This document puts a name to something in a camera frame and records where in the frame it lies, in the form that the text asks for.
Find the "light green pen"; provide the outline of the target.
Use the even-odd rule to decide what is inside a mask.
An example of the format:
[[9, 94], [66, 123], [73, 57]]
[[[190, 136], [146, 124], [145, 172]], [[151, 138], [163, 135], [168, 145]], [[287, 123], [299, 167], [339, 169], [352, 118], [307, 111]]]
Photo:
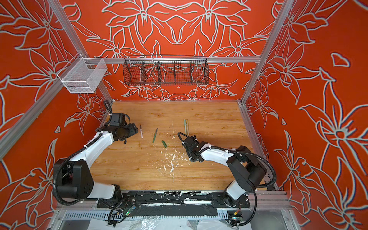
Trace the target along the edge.
[[185, 134], [187, 135], [187, 123], [186, 123], [186, 119], [184, 119], [184, 127], [185, 127]]

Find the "tan pen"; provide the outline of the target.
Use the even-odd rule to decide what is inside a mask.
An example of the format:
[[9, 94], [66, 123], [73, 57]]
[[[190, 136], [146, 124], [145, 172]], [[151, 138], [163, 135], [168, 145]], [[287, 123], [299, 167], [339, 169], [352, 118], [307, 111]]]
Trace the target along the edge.
[[190, 132], [189, 132], [189, 121], [186, 120], [186, 130], [187, 130], [187, 134], [189, 135]]

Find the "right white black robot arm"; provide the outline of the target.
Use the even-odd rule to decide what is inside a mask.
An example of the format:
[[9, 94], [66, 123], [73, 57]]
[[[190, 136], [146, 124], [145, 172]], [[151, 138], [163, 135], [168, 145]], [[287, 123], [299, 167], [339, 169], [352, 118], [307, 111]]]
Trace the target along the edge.
[[261, 185], [267, 173], [265, 160], [253, 154], [245, 146], [225, 149], [207, 142], [199, 142], [196, 136], [178, 132], [178, 138], [191, 162], [211, 161], [228, 167], [234, 180], [224, 190], [220, 204], [234, 207], [243, 195], [253, 193]]

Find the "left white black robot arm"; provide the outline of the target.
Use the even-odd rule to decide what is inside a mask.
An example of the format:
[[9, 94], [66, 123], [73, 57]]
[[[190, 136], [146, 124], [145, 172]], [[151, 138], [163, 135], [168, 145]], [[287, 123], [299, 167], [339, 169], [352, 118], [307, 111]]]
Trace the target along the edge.
[[126, 143], [138, 134], [135, 124], [105, 126], [80, 150], [54, 165], [52, 193], [58, 203], [70, 206], [85, 199], [121, 200], [118, 185], [94, 181], [90, 168], [107, 147], [115, 141]]

